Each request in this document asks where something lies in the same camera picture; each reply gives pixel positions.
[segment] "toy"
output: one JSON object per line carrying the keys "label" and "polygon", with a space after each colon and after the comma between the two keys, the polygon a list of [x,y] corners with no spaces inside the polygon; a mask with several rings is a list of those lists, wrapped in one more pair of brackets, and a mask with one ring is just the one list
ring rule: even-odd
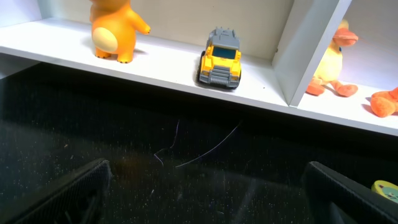
{"label": "toy", "polygon": [[381,118],[398,112],[398,87],[391,91],[380,91],[372,95],[371,108]]}
{"label": "toy", "polygon": [[236,89],[241,80],[241,56],[239,39],[234,30],[216,28],[207,40],[202,52],[197,81],[209,85]]}
{"label": "toy", "polygon": [[341,47],[354,45],[356,41],[358,41],[358,36],[349,31],[348,22],[343,20],[315,71],[307,93],[319,96],[325,91],[323,85],[329,83],[340,96],[349,97],[357,92],[356,85],[343,85],[337,80],[343,67]]}
{"label": "toy", "polygon": [[398,203],[398,186],[390,182],[377,180],[372,185],[372,191],[392,200],[395,203]]}
{"label": "toy", "polygon": [[150,27],[130,6],[130,0],[90,0],[90,22],[95,55],[118,55],[118,62],[129,63],[136,46],[136,30],[149,34]]}

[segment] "stuffed animal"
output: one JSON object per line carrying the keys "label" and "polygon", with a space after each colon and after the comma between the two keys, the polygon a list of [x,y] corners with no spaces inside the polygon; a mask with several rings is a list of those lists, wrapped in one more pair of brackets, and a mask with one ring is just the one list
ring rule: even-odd
{"label": "stuffed animal", "polygon": [[150,27],[130,6],[130,0],[90,0],[90,22],[95,55],[118,55],[118,62],[129,63],[136,46],[136,30],[149,34]]}
{"label": "stuffed animal", "polygon": [[348,22],[343,20],[315,71],[307,93],[319,96],[325,91],[324,85],[329,83],[340,96],[349,97],[357,92],[356,85],[343,85],[337,80],[343,67],[341,47],[352,46],[357,41],[358,36],[349,31]]}
{"label": "stuffed animal", "polygon": [[381,118],[398,112],[398,87],[391,91],[380,91],[372,95],[371,108]]}

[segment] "speckled black surface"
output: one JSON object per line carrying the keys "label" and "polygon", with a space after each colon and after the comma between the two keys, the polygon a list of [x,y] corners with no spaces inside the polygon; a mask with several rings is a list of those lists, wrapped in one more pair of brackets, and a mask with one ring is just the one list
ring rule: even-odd
{"label": "speckled black surface", "polygon": [[69,68],[0,80],[0,99],[0,209],[100,157],[114,175],[102,223],[312,223],[310,161],[398,182],[397,138]]}

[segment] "yellow plush toy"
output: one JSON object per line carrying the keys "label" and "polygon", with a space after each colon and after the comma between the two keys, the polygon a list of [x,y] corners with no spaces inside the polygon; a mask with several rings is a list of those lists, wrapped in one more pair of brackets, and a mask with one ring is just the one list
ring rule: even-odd
{"label": "yellow plush toy", "polygon": [[319,96],[325,91],[324,85],[331,84],[340,96],[349,97],[358,90],[356,85],[343,85],[338,81],[343,68],[341,47],[354,45],[358,36],[348,29],[348,22],[343,20],[330,42],[315,74],[307,88],[307,93]]}

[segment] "yellow belly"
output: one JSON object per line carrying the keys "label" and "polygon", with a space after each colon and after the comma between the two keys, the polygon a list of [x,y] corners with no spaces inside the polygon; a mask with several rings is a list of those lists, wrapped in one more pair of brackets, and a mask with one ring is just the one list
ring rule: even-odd
{"label": "yellow belly", "polygon": [[323,85],[337,80],[343,68],[343,56],[340,52],[328,49],[322,57],[321,62],[315,71],[314,77],[320,78]]}
{"label": "yellow belly", "polygon": [[118,49],[118,40],[116,37],[111,31],[103,27],[96,28],[93,31],[92,38],[94,45],[104,52],[113,53]]}

